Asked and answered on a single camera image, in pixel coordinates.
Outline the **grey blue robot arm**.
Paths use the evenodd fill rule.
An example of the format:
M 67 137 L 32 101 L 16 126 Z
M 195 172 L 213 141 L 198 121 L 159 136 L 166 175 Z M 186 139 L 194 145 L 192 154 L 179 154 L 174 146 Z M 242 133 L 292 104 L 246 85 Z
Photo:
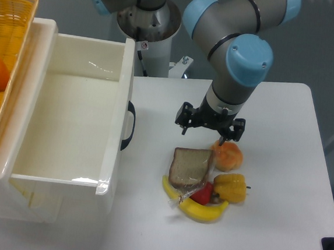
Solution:
M 205 127 L 217 131 L 220 143 L 238 141 L 245 120 L 237 114 L 273 63 L 261 30 L 294 19 L 302 0 L 193 0 L 183 12 L 170 0 L 92 0 L 102 15 L 116 14 L 123 34 L 135 41 L 135 72 L 161 76 L 168 72 L 171 39 L 184 27 L 216 71 L 198 108 L 184 103 L 175 123 L 183 131 Z

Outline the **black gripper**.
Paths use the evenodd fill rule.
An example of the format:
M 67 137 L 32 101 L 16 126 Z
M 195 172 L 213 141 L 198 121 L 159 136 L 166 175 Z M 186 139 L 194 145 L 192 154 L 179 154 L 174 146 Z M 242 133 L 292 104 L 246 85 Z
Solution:
M 185 101 L 176 114 L 175 124 L 182 129 L 182 135 L 186 134 L 189 127 L 218 131 L 220 146 L 231 140 L 238 142 L 245 131 L 246 119 L 234 120 L 235 108 L 235 105 L 221 101 L 214 93 L 207 93 L 194 112 L 192 104 Z

